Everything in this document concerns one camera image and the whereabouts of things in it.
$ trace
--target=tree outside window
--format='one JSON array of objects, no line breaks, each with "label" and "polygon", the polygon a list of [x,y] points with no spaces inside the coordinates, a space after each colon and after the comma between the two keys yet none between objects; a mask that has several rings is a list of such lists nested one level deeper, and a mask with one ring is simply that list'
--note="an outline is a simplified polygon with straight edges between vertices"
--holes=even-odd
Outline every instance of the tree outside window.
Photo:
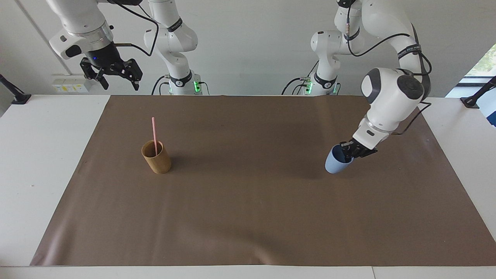
[{"label": "tree outside window", "polygon": [[496,45],[494,45],[475,65],[467,76],[495,76],[496,75]]}]

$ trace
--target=pink straw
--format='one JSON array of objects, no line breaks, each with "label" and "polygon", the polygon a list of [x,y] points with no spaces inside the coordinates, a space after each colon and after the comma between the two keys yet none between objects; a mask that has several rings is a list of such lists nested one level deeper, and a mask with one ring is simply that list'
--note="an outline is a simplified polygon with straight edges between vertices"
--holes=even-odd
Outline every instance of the pink straw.
[{"label": "pink straw", "polygon": [[158,156],[157,133],[155,132],[155,117],[152,117],[153,141],[155,142],[155,156]]}]

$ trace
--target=black cable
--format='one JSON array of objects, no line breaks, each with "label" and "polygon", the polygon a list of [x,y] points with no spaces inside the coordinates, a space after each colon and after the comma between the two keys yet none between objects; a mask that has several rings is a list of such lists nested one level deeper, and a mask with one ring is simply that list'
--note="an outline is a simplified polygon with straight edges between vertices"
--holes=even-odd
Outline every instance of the black cable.
[{"label": "black cable", "polygon": [[423,108],[421,111],[419,111],[419,113],[417,113],[417,115],[411,120],[410,124],[408,124],[408,126],[403,130],[403,132],[401,133],[392,133],[392,135],[394,136],[401,136],[402,134],[406,133],[406,131],[408,131],[408,129],[410,128],[410,126],[415,122],[415,120],[420,116],[420,114],[428,109],[430,106],[432,106],[432,103],[427,103],[427,102],[420,102],[421,104],[424,104],[424,105],[427,105],[425,108]]},{"label": "black cable", "polygon": [[[348,8],[348,17],[346,18],[346,23],[347,24],[350,24],[350,12],[351,12],[351,5],[350,7]],[[346,38],[346,40],[348,41],[348,50],[350,51],[351,55],[353,55],[354,57],[360,57],[360,56],[364,56],[365,54],[369,53],[370,51],[372,51],[373,49],[375,49],[376,47],[380,46],[381,44],[383,44],[385,41],[389,40],[389,39],[392,39],[394,37],[399,37],[399,36],[406,36],[406,37],[411,37],[409,34],[406,34],[406,33],[399,33],[399,34],[395,34],[395,35],[392,35],[392,36],[389,36],[387,38],[385,38],[384,40],[378,42],[375,46],[371,47],[369,50],[365,51],[364,53],[362,54],[355,54],[353,53],[353,51],[351,50],[351,46],[350,46],[350,40],[348,40],[348,38]]]},{"label": "black cable", "polygon": [[414,73],[413,75],[429,75],[433,72],[433,65],[432,63],[429,61],[429,59],[427,59],[427,57],[422,53],[422,52],[419,52],[420,56],[422,56],[423,59],[426,60],[427,62],[427,65],[429,65],[429,71],[427,73]]},{"label": "black cable", "polygon": [[152,17],[145,11],[145,9],[143,9],[141,4],[139,4],[138,7],[146,14],[146,16],[148,16],[148,18],[152,19]]},{"label": "black cable", "polygon": [[161,83],[161,84],[158,86],[158,94],[159,94],[160,96],[162,96],[162,85],[164,85],[164,84],[169,85],[169,83],[168,83],[168,82],[163,82],[163,83]]},{"label": "black cable", "polygon": [[147,21],[152,22],[157,27],[157,30],[155,31],[155,39],[153,39],[153,45],[152,45],[152,49],[150,50],[150,53],[146,52],[144,49],[142,49],[141,47],[139,47],[137,45],[134,45],[134,44],[116,44],[116,47],[134,47],[134,48],[137,48],[137,49],[141,50],[147,56],[151,57],[152,54],[153,54],[153,50],[155,49],[155,43],[157,42],[157,38],[158,38],[158,28],[159,28],[158,23],[155,20],[153,20],[151,18],[147,18],[147,17],[145,17],[145,16],[143,16],[143,15],[141,15],[141,14],[139,14],[139,13],[137,13],[137,12],[135,12],[135,11],[129,9],[129,8],[127,8],[127,7],[125,7],[122,4],[117,4],[117,5],[119,5],[119,7],[125,9],[126,11],[128,11],[128,12],[130,12],[130,13],[132,13],[132,14],[134,14],[134,15],[136,15],[136,16],[144,19],[144,20],[147,20]]},{"label": "black cable", "polygon": [[152,96],[153,96],[153,93],[155,93],[155,89],[157,88],[158,83],[159,83],[159,82],[160,82],[163,78],[165,78],[165,76],[164,76],[164,75],[163,75],[163,76],[161,76],[161,77],[159,77],[159,78],[158,78],[158,80],[155,82],[155,85],[153,86],[153,89],[152,89]]},{"label": "black cable", "polygon": [[205,81],[200,81],[198,84],[205,84],[205,86],[207,87],[208,96],[210,96],[210,89],[208,89],[208,84]]},{"label": "black cable", "polygon": [[303,88],[303,87],[306,87],[305,84],[302,84],[302,85],[296,85],[295,89],[293,89],[293,93],[291,93],[291,95],[295,95],[295,91],[296,91],[296,88],[300,88],[300,90]]},{"label": "black cable", "polygon": [[[346,23],[347,24],[350,24],[350,12],[351,12],[351,5],[350,7],[348,8],[348,17],[346,18]],[[353,51],[351,50],[351,46],[350,46],[350,40],[348,40],[348,38],[346,38],[346,40],[348,41],[348,50],[350,51],[351,55],[353,55],[354,57],[361,57],[361,56],[364,56],[365,54],[369,53],[370,51],[372,51],[373,49],[375,49],[376,47],[378,47],[379,45],[381,45],[382,43],[386,42],[387,40],[389,39],[392,39],[394,37],[399,37],[399,36],[406,36],[406,37],[411,37],[409,34],[406,34],[406,33],[399,33],[399,34],[394,34],[394,35],[391,35],[387,38],[385,38],[384,40],[378,42],[376,45],[374,45],[373,47],[371,47],[369,50],[365,51],[364,53],[362,54],[355,54],[353,53]],[[433,71],[433,66],[431,64],[431,62],[429,61],[429,59],[427,59],[427,57],[422,53],[422,51],[418,51],[419,55],[424,58],[427,62],[427,64],[429,65],[429,71],[427,73],[414,73],[413,75],[429,75],[432,73]]]},{"label": "black cable", "polygon": [[301,79],[301,78],[297,77],[297,78],[295,78],[295,79],[291,80],[290,82],[288,82],[288,84],[286,85],[286,87],[282,90],[281,95],[284,95],[284,92],[286,92],[286,89],[288,89],[288,87],[291,85],[291,83],[293,83],[293,82],[295,82],[295,81],[297,81],[297,80],[300,80],[300,79]]},{"label": "black cable", "polygon": [[[313,65],[313,68],[307,74],[307,77],[310,77],[311,72],[313,72],[313,70],[315,69],[315,67],[317,67],[317,65],[318,65],[318,60],[317,60],[317,62],[315,62],[315,65]],[[300,89],[298,89],[298,93],[296,93],[296,95],[300,94],[301,89],[302,89],[301,87],[300,87]]]}]

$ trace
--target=wooden cup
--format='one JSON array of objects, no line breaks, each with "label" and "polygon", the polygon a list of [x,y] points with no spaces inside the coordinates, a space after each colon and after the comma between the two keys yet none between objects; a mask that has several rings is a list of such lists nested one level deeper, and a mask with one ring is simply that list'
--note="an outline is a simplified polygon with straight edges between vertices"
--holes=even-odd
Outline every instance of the wooden cup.
[{"label": "wooden cup", "polygon": [[158,155],[155,156],[155,142],[151,140],[143,145],[141,154],[154,173],[165,174],[171,169],[172,162],[164,145],[160,141],[157,142],[157,148]]}]

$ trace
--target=green indicator light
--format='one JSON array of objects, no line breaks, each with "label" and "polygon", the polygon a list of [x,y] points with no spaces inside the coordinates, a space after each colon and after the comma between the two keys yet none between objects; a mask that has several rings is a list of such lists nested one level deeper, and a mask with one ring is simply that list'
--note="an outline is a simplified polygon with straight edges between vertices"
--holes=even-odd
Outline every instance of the green indicator light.
[{"label": "green indicator light", "polygon": [[338,82],[334,85],[334,91],[332,92],[332,95],[338,95],[340,90],[341,90],[341,84]]},{"label": "green indicator light", "polygon": [[200,90],[201,90],[201,87],[200,87],[200,85],[198,84],[198,81],[195,81],[195,82],[194,82],[194,90],[195,90],[196,92],[200,92]]},{"label": "green indicator light", "polygon": [[305,90],[305,94],[306,95],[310,95],[311,94],[312,87],[313,87],[313,82],[310,81],[310,83],[308,84],[307,89]]}]

